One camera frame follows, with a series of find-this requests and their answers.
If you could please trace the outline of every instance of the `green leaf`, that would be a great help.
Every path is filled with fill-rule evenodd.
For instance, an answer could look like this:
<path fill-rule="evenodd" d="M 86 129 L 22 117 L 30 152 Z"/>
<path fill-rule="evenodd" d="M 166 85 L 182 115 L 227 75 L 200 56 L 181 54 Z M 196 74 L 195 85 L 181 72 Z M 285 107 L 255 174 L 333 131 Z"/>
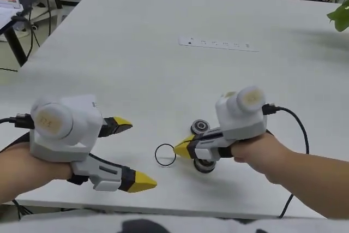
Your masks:
<path fill-rule="evenodd" d="M 327 14 L 327 17 L 332 21 L 336 19 L 336 11 Z"/>
<path fill-rule="evenodd" d="M 345 1 L 344 4 L 334 12 L 327 14 L 331 21 L 334 20 L 334 26 L 339 32 L 349 27 L 349 0 Z"/>
<path fill-rule="evenodd" d="M 334 21 L 334 27 L 339 31 L 342 32 L 346 30 L 349 27 L 349 17 L 346 17 L 345 19 L 339 19 Z"/>

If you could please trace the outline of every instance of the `hand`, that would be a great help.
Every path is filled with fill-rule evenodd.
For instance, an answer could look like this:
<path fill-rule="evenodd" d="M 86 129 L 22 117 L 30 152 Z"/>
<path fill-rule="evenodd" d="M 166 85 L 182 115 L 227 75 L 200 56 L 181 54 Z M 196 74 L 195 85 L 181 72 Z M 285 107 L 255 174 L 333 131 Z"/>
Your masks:
<path fill-rule="evenodd" d="M 40 188 L 52 180 L 68 180 L 69 163 L 53 163 L 33 157 L 29 143 L 19 143 L 0 153 L 0 203 Z"/>
<path fill-rule="evenodd" d="M 247 163 L 272 182 L 277 183 L 275 177 L 279 167 L 289 161 L 293 151 L 281 144 L 273 135 L 263 135 L 231 145 L 234 160 Z"/>

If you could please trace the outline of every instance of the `white table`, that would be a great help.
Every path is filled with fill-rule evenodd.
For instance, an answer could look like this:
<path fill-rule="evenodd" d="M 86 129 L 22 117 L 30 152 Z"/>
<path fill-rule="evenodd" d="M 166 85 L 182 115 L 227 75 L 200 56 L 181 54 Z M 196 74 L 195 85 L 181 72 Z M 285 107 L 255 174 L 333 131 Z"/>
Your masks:
<path fill-rule="evenodd" d="M 25 205 L 262 218 L 280 214 L 289 193 L 245 164 L 225 159 L 199 174 L 190 161 L 161 168 L 157 145 L 176 144 L 193 120 L 218 124 L 222 93 L 258 84 L 268 102 L 294 110 L 310 151 L 349 160 L 349 36 L 326 13 L 335 4 L 298 0 L 83 0 L 18 73 L 1 86 L 2 117 L 28 112 L 42 95 L 96 94 L 104 116 L 133 129 L 100 139 L 93 153 L 143 171 L 158 186 L 143 193 L 96 192 L 54 181 L 18 197 Z M 179 36 L 249 41 L 259 52 L 178 45 Z M 284 113 L 268 128 L 304 152 L 302 133 Z M 25 131 L 1 125 L 2 146 Z M 293 200 L 289 217 L 320 217 Z"/>

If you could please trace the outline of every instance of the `power socket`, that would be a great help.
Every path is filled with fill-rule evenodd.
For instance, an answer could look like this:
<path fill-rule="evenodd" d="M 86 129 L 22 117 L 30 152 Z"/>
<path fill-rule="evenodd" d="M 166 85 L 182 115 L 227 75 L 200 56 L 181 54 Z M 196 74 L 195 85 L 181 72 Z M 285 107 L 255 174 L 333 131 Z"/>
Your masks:
<path fill-rule="evenodd" d="M 207 39 L 194 38 L 194 37 L 179 37 L 178 43 L 181 46 L 208 47 L 211 49 L 230 49 L 230 50 L 258 52 L 258 50 L 249 43 L 207 40 Z"/>

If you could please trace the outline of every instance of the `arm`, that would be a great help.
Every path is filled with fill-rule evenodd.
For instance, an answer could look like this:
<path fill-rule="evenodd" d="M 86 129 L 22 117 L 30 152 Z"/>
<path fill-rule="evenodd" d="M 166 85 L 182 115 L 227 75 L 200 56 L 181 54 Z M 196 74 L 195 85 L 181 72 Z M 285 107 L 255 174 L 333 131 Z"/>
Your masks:
<path fill-rule="evenodd" d="M 349 163 L 292 153 L 274 180 L 327 218 L 349 218 Z"/>
<path fill-rule="evenodd" d="M 269 134 L 231 151 L 235 161 L 248 163 L 323 216 L 349 218 L 349 162 L 290 151 Z"/>
<path fill-rule="evenodd" d="M 67 180 L 70 177 L 69 164 L 34 158 L 29 152 L 29 143 L 13 145 L 0 153 L 0 204 L 52 180 Z"/>

